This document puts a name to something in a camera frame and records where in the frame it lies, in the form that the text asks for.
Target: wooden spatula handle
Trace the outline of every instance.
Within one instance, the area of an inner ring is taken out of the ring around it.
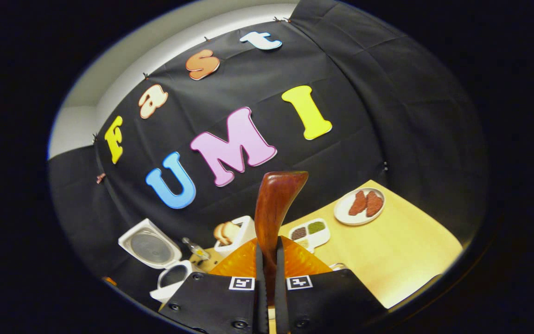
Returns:
[[[263,251],[263,269],[271,276],[276,270],[277,236],[290,205],[308,180],[308,172],[271,172],[259,188],[254,212],[254,230]]]

